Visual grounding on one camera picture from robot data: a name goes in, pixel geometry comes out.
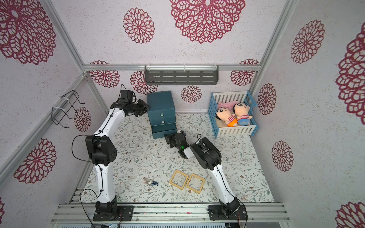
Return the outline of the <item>teal three-drawer cabinet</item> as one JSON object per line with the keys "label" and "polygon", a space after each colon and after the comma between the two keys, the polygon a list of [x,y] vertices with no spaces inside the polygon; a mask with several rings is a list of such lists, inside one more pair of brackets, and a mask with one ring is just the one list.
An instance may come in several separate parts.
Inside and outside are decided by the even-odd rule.
{"label": "teal three-drawer cabinet", "polygon": [[154,139],[177,133],[175,104],[171,91],[149,93],[147,114]]}

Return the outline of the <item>large yellow wooden brooch box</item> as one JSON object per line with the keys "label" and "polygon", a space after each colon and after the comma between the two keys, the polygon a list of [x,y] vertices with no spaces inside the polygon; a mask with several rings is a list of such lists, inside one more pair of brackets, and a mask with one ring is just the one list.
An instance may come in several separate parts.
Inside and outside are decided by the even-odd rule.
{"label": "large yellow wooden brooch box", "polygon": [[172,186],[177,187],[180,190],[183,190],[187,183],[188,178],[189,178],[189,175],[187,175],[179,170],[176,170],[174,172],[173,176],[171,177],[169,183]]}

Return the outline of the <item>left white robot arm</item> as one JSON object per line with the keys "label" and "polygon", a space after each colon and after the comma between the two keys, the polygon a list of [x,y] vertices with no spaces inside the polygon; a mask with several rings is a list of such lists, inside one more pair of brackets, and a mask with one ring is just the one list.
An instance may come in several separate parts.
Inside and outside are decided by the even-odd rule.
{"label": "left white robot arm", "polygon": [[96,211],[90,222],[121,219],[113,184],[113,162],[117,158],[117,149],[112,139],[117,127],[127,116],[140,117],[149,108],[143,100],[134,103],[114,102],[100,128],[93,135],[86,136],[88,162],[94,164],[98,180]]}

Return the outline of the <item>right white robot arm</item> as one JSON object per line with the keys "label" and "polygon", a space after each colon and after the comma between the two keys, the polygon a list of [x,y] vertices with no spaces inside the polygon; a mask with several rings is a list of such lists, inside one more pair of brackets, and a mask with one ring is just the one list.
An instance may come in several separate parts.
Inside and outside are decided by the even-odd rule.
{"label": "right white robot arm", "polygon": [[243,202],[236,197],[231,190],[224,175],[222,166],[222,155],[217,147],[207,138],[200,134],[197,141],[189,144],[184,131],[178,131],[164,136],[171,148],[177,148],[184,159],[195,157],[200,166],[211,176],[214,187],[218,193],[220,205],[208,207],[211,220],[248,220],[248,213]]}

